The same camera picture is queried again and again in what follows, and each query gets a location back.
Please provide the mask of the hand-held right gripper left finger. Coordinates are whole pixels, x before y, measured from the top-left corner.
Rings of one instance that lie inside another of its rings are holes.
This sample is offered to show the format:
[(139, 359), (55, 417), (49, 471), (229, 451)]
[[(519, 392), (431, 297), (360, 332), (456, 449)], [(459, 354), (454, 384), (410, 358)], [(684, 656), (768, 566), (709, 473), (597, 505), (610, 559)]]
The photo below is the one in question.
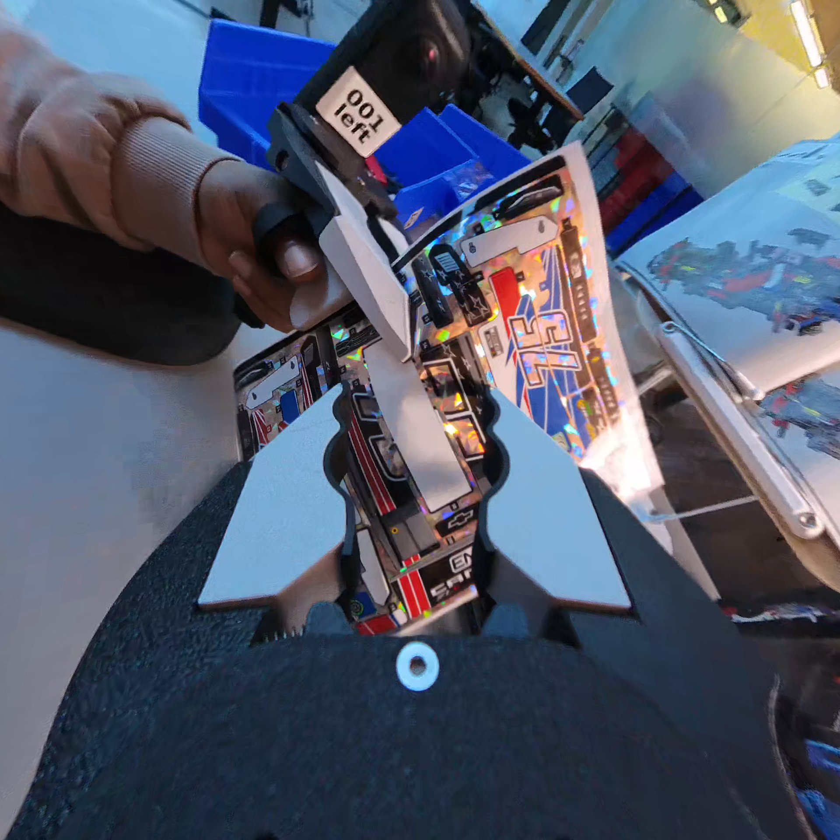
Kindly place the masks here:
[(358, 584), (355, 506), (341, 485), (350, 394), (334, 386), (252, 459), (199, 608), (272, 607), (283, 632), (302, 632), (314, 605)]

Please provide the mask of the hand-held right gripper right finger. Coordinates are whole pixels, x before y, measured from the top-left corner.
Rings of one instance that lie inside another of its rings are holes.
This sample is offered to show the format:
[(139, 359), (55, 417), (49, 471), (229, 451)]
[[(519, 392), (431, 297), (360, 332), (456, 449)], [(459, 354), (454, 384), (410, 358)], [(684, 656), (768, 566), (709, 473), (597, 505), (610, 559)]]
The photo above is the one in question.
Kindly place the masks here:
[(632, 598), (573, 458), (500, 389), (485, 386), (473, 571), (481, 596), (540, 632), (559, 610), (626, 617)]

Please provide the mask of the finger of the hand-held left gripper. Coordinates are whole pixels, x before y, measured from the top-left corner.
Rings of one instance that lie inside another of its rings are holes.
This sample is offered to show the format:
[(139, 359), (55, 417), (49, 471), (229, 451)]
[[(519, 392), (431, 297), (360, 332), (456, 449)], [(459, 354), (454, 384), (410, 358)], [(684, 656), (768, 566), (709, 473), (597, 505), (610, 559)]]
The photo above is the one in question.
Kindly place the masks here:
[(413, 355), (410, 299), (362, 205), (325, 165), (316, 168), (335, 207), (318, 237), (321, 250), (392, 354), (407, 362)]

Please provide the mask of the person's left forearm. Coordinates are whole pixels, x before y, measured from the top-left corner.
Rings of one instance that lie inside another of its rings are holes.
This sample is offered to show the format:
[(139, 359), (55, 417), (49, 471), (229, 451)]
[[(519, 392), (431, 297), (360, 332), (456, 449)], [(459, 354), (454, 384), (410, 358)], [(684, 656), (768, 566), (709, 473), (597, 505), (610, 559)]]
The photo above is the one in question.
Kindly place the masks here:
[(1, 197), (16, 214), (203, 265), (198, 190), (234, 159), (145, 82), (72, 66), (2, 11)]

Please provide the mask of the lego instruction booklet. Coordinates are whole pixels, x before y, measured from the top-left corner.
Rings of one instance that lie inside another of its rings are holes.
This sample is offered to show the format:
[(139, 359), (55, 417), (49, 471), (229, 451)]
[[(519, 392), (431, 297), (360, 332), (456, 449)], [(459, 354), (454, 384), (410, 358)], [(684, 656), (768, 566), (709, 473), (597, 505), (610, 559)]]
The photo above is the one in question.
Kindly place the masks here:
[(778, 438), (835, 459), (838, 165), (837, 134), (796, 143), (618, 259)]

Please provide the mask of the person's left hand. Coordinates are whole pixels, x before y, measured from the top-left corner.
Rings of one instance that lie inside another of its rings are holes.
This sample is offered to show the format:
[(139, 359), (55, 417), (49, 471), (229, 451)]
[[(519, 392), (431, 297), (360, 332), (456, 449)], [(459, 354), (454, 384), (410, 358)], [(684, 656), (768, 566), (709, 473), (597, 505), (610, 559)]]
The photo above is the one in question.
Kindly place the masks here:
[(254, 315), (283, 333), (293, 330), (291, 303), (298, 288), (327, 275), (316, 241), (285, 227), (268, 269), (257, 256), (253, 224), (269, 204), (292, 198), (291, 186), (276, 173), (242, 161), (220, 161), (197, 192), (196, 225), (206, 264), (230, 280)]

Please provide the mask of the white metal book stand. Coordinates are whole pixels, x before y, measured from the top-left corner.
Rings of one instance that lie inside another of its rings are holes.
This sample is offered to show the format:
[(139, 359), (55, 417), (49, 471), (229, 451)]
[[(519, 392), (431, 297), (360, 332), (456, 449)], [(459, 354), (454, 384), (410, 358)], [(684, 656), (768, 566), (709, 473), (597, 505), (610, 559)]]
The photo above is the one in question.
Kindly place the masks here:
[(826, 536), (826, 514), (752, 419), (752, 397), (758, 391), (751, 383), (675, 321), (660, 322), (648, 333), (665, 367), (779, 530), (802, 540)]

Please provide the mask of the black wrist rest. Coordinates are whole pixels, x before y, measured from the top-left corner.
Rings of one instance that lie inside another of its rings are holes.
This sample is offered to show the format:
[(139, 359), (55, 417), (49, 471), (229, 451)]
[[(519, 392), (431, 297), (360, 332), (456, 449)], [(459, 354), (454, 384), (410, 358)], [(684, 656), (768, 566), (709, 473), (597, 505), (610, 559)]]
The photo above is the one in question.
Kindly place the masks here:
[(1, 209), (1, 316), (149, 364), (216, 358), (241, 321), (230, 282), (156, 249)]

